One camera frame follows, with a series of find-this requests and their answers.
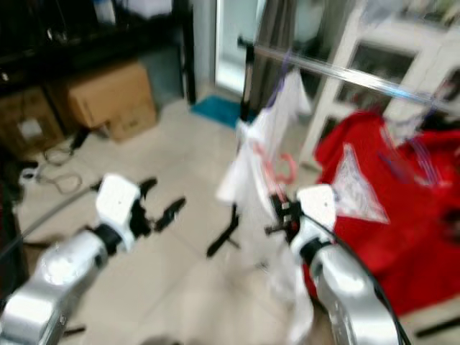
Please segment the white thin shirt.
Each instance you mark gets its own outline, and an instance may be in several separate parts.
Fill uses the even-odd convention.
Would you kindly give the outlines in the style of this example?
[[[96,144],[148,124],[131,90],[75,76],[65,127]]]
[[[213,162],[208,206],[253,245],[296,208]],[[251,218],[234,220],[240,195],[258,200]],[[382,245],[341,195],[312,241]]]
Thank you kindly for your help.
[[[218,201],[234,204],[239,211],[236,234],[244,263],[267,264],[267,286],[272,294],[292,311],[283,345],[302,345],[313,324],[313,305],[303,282],[302,260],[292,250],[283,234],[268,234],[279,220],[272,197],[282,196],[292,180],[274,171],[282,159],[280,151],[290,122],[311,111],[311,101],[303,89],[298,70],[280,80],[272,105],[263,108],[247,124],[239,122],[240,148],[216,191]]]

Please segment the teal floor mat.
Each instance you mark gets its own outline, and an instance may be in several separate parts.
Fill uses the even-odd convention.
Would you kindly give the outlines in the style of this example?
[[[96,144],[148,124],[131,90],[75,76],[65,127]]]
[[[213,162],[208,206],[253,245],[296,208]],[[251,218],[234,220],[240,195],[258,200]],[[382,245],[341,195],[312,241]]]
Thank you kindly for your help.
[[[234,129],[239,122],[241,104],[228,101],[221,96],[205,96],[202,101],[191,106],[190,111],[217,124]]]

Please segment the large brown cardboard box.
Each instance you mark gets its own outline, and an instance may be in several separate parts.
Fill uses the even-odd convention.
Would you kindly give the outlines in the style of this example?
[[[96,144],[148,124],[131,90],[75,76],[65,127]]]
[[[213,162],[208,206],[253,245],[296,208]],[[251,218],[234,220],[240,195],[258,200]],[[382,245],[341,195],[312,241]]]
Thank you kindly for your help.
[[[65,115],[90,129],[134,113],[157,115],[147,69],[138,60],[56,83],[50,91]]]

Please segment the red t-shirt white print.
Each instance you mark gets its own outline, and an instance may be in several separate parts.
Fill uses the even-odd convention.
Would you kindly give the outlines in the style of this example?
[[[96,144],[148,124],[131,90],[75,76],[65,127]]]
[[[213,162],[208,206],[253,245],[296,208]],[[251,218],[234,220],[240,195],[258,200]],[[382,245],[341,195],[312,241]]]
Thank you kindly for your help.
[[[379,158],[385,150],[375,111],[356,111],[318,144],[318,183],[336,194],[335,232],[378,280],[399,316],[460,296],[460,129],[410,136],[426,147],[441,182],[399,181]],[[415,164],[407,142],[398,151]]]

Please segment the dark cardboard box white label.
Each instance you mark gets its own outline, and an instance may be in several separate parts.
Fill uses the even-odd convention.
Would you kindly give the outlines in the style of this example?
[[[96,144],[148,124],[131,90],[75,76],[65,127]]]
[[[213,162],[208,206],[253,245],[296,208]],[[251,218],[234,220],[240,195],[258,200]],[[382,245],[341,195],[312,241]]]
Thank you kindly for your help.
[[[20,158],[55,147],[73,127],[70,109],[50,86],[34,86],[0,98],[0,138]]]

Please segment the black chair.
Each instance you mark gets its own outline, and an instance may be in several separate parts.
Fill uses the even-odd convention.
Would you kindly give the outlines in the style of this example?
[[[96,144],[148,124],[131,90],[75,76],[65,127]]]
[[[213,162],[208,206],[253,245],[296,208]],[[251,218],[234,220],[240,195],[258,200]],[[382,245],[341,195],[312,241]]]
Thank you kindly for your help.
[[[17,206],[23,200],[23,188],[19,183],[20,168],[3,164],[2,191],[2,254],[1,254],[1,303],[3,308],[14,291],[29,279],[29,268],[21,247],[21,227]]]

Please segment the white framed glass door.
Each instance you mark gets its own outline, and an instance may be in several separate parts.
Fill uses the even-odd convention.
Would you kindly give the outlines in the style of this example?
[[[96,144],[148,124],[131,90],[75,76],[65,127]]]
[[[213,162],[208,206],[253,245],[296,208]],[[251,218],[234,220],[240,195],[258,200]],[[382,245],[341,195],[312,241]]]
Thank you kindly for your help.
[[[196,80],[242,95],[246,53],[237,40],[255,39],[265,0],[190,0],[190,4]]]

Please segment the black shelf unit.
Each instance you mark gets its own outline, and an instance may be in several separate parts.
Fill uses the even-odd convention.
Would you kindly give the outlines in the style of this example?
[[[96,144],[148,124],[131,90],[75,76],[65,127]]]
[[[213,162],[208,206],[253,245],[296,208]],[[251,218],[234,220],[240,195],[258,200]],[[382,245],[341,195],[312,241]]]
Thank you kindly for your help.
[[[1,0],[0,95],[173,46],[183,94],[195,103],[193,2],[165,3],[170,10],[147,19],[112,0],[115,22],[104,24],[93,0]]]

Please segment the grey curtain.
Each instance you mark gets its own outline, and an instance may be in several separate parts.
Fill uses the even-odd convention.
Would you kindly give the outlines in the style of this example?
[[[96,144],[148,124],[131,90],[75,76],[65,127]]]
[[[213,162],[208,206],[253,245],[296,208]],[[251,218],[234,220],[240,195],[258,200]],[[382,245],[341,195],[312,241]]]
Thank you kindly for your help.
[[[255,44],[280,52],[289,50],[295,39],[296,4],[297,0],[266,0]],[[249,106],[257,113],[272,98],[282,75],[282,63],[258,52],[254,52],[254,57]]]

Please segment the white glass door cabinet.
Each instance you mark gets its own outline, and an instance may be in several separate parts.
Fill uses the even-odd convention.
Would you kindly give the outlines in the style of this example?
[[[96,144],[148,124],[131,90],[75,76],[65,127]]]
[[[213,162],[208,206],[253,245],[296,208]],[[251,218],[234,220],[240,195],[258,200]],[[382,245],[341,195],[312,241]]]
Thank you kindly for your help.
[[[371,73],[414,94],[460,106],[460,2],[444,25],[426,11],[434,0],[398,0],[397,8],[377,0],[355,0],[326,63]],[[397,142],[414,134],[430,109],[333,78],[323,78],[299,152],[301,165],[318,167],[313,152],[332,127],[352,112],[377,109]]]

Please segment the chrome clothes rack black frame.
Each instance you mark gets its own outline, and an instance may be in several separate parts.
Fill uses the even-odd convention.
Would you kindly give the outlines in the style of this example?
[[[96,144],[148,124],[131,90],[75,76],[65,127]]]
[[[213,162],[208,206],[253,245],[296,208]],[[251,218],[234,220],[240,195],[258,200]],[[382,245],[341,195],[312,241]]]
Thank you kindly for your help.
[[[443,101],[437,101],[434,96],[414,94],[407,89],[401,88],[398,83],[378,78],[375,75],[371,75],[371,73],[331,65],[330,63],[322,62],[322,60],[315,60],[301,55],[291,55],[290,52],[280,52],[280,50],[269,48],[264,45],[247,42],[243,37],[239,37],[237,46],[244,48],[244,54],[246,55],[244,59],[244,88],[249,86],[247,83],[249,82],[249,78],[251,78],[256,56],[263,56],[273,60],[279,60],[279,62],[282,63],[287,63],[286,66],[289,67],[299,67],[303,71],[317,73],[323,76],[323,78],[333,78],[335,80],[351,83],[360,88],[374,90],[382,95],[391,96],[391,98],[402,99],[402,101],[410,101],[423,105],[423,108],[430,109],[431,111],[435,111],[436,109],[437,111],[446,112],[449,116],[460,119],[460,106],[452,106]],[[256,116],[255,112],[251,111],[249,108],[249,91],[244,90],[241,101],[239,102],[239,111],[232,111],[231,113],[236,115],[234,119],[239,119],[242,122],[248,122],[250,118]],[[230,223],[226,229],[220,233],[220,236],[217,236],[216,239],[211,242],[210,246],[207,248],[205,257],[211,259],[216,256],[216,253],[228,243],[238,249],[239,244],[231,239],[237,227],[239,227],[239,213],[237,213],[236,204],[233,204]],[[428,338],[428,336],[435,336],[441,332],[450,331],[452,328],[460,328],[460,316],[444,320],[439,324],[427,326],[427,328],[422,328],[420,331],[416,331],[415,335],[420,339]]]

